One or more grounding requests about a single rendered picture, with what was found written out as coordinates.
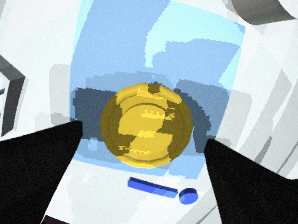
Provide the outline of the light blue square mat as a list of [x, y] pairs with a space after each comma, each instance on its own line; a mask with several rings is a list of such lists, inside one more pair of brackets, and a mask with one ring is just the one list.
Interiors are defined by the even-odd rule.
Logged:
[[[149, 176], [198, 179], [233, 89], [246, 28], [172, 0], [81, 0], [74, 35], [69, 123], [82, 121], [73, 160]], [[134, 168], [106, 148], [100, 119], [110, 97], [138, 83], [161, 84], [189, 108], [188, 147], [168, 165]]]

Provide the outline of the yellow plate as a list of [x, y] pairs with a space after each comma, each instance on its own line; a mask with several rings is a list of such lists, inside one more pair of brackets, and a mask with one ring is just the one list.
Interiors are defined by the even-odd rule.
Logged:
[[168, 165], [188, 147], [192, 132], [185, 101], [161, 84], [120, 89], [110, 97], [100, 119], [106, 148], [134, 168]]

